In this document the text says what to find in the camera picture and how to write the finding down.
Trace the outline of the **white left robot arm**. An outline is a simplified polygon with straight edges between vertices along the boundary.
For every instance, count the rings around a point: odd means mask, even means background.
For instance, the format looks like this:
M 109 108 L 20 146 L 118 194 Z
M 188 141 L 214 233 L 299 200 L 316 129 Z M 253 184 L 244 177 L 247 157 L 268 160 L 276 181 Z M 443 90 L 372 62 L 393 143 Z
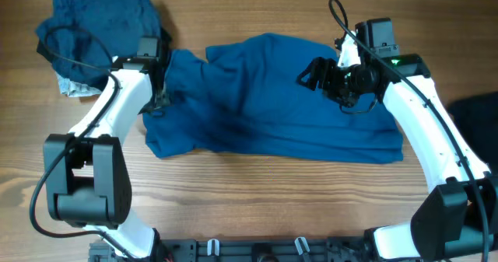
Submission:
M 116 258 L 165 261 L 159 233 L 131 209 L 132 185 L 122 143 L 138 114 L 161 98 L 165 59 L 150 53 L 117 58 L 102 96 L 67 134 L 44 143 L 48 213 L 97 234 Z

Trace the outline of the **black garment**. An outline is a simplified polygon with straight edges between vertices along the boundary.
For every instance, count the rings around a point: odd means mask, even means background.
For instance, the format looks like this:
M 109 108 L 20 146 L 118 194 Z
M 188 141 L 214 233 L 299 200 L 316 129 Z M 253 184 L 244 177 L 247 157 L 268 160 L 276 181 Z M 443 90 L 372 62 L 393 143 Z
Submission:
M 447 112 L 472 151 L 497 174 L 497 92 L 451 103 Z

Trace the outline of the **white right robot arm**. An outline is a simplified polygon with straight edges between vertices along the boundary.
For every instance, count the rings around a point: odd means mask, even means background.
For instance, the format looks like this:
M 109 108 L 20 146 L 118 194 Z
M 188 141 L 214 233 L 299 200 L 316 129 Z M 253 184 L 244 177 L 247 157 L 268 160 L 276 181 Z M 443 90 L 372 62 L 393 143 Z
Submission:
M 487 259 L 497 248 L 497 178 L 454 126 L 419 55 L 401 54 L 391 33 L 356 31 L 343 40 L 338 60 L 315 58 L 297 82 L 341 107 L 374 94 L 423 168 L 428 197 L 409 222 L 368 230 L 366 259 Z

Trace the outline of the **blue polo shirt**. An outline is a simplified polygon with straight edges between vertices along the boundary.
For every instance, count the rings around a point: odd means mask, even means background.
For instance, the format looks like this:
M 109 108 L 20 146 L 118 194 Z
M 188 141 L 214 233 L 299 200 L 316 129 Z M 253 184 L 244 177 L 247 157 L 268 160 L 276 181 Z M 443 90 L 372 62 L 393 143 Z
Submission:
M 395 119 L 363 96 L 359 113 L 298 85 L 318 57 L 336 59 L 324 44 L 274 33 L 207 47 L 205 57 L 173 51 L 165 74 L 171 103 L 146 114 L 146 144 L 159 158 L 195 149 L 281 155 L 332 162 L 402 160 Z

